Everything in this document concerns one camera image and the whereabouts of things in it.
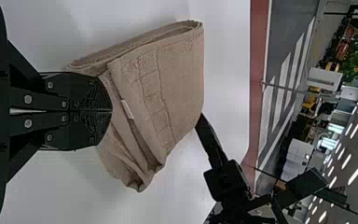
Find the white backdrop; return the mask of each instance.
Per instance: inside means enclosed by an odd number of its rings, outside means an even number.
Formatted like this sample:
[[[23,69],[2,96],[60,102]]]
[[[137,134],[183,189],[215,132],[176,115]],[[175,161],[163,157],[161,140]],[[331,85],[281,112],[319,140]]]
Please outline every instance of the white backdrop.
[[[205,106],[230,158],[249,136],[250,1],[0,0],[8,37],[38,71],[57,71],[92,51],[183,19],[205,23]],[[138,194],[103,169],[94,148],[38,152],[11,180],[0,224],[202,223],[213,207],[210,169],[190,133]]]

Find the bolt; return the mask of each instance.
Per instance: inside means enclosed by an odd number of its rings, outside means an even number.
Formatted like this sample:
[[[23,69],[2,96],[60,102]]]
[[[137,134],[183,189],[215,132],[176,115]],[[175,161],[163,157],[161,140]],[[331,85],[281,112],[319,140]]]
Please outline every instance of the bolt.
[[[30,105],[32,103],[32,96],[31,95],[25,95],[24,96],[24,103],[27,105]]]
[[[24,126],[25,128],[29,129],[32,127],[32,120],[31,119],[26,119],[24,122]]]
[[[53,140],[53,135],[51,133],[48,134],[48,142],[51,142]]]
[[[48,88],[53,89],[54,88],[54,83],[53,82],[48,82]]]

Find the folded towel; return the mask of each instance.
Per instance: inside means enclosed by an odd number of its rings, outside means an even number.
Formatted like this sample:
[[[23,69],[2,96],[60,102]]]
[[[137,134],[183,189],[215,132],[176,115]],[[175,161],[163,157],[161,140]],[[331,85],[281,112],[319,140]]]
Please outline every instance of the folded towel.
[[[197,124],[204,99],[202,23],[180,21],[92,53],[66,71],[98,77],[113,116],[98,145],[107,172],[143,191]]]

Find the towel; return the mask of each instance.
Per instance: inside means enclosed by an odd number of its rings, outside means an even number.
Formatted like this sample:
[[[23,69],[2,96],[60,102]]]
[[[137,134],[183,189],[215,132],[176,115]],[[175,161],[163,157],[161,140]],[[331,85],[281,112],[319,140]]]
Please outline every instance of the towel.
[[[113,116],[97,146],[106,171],[141,192],[193,129],[204,101],[204,31],[179,21],[75,60],[65,71],[98,77]]]

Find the towel tag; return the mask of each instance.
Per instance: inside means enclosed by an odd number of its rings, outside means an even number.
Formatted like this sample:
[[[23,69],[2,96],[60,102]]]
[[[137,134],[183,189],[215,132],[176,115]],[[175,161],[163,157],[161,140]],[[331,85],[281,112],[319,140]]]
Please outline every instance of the towel tag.
[[[127,101],[126,100],[121,100],[121,104],[123,105],[124,110],[126,111],[127,118],[128,119],[135,119],[135,117],[133,116],[133,114],[132,114],[132,112],[130,110],[129,105],[127,104]]]

